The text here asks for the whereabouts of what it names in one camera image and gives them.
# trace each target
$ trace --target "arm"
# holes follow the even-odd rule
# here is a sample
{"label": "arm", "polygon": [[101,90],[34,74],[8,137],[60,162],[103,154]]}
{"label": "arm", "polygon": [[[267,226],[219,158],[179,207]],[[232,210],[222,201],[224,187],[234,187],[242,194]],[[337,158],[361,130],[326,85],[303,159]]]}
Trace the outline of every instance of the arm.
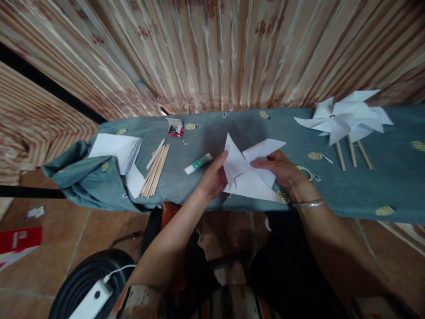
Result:
{"label": "arm", "polygon": [[201,183],[137,263],[126,287],[145,284],[165,291],[205,208],[227,185],[224,151],[207,169]]}
{"label": "arm", "polygon": [[[276,151],[268,159],[251,164],[270,169],[293,202],[321,199],[314,185],[282,152]],[[352,298],[394,293],[376,261],[327,205],[300,208],[298,213],[314,258],[340,298],[347,294]]]}

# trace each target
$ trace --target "glue stick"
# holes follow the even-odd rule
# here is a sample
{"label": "glue stick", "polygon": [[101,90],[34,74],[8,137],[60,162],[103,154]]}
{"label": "glue stick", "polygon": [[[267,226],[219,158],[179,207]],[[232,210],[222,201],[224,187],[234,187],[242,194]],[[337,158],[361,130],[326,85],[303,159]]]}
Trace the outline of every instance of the glue stick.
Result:
{"label": "glue stick", "polygon": [[208,163],[212,159],[213,159],[213,157],[211,156],[211,154],[206,153],[200,159],[198,159],[197,161],[193,162],[191,165],[189,165],[188,167],[185,168],[186,174],[189,175],[189,174],[193,173],[198,168],[200,168],[202,165],[204,165],[205,163]]}

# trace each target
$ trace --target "white power strip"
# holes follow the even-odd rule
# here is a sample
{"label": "white power strip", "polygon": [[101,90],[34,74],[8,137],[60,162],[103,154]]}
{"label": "white power strip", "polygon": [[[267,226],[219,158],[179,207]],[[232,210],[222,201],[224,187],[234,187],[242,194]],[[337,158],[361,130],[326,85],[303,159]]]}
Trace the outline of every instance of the white power strip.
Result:
{"label": "white power strip", "polygon": [[99,279],[69,319],[94,319],[108,301],[112,292],[111,286]]}

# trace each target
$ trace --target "paper pinwheel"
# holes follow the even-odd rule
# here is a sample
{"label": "paper pinwheel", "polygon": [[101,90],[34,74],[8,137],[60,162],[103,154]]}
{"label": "paper pinwheel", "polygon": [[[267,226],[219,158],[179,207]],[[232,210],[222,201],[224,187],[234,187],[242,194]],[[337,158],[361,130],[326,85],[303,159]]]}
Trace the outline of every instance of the paper pinwheel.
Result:
{"label": "paper pinwheel", "polygon": [[335,104],[331,97],[317,105],[313,119],[295,120],[304,127],[322,131],[320,136],[330,135],[329,145],[347,135],[356,142],[374,130],[384,133],[383,124],[393,123],[381,107],[369,107],[364,102],[378,92],[355,91]]}
{"label": "paper pinwheel", "polygon": [[279,140],[266,139],[241,152],[227,134],[224,149],[229,155],[223,166],[228,184],[223,192],[281,202],[279,196],[271,189],[276,176],[269,170],[252,167],[250,162],[266,157],[285,144]]}

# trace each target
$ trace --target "stack of white paper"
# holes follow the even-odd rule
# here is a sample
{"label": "stack of white paper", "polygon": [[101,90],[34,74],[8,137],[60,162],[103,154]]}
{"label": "stack of white paper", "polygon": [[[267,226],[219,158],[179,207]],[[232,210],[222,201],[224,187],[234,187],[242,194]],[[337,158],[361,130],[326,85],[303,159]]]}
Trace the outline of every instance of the stack of white paper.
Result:
{"label": "stack of white paper", "polygon": [[89,157],[115,156],[120,174],[125,175],[125,184],[134,198],[140,195],[145,183],[135,164],[141,143],[140,137],[99,133],[89,154]]}
{"label": "stack of white paper", "polygon": [[126,175],[140,150],[140,137],[99,133],[89,154],[90,157],[115,156],[121,175]]}

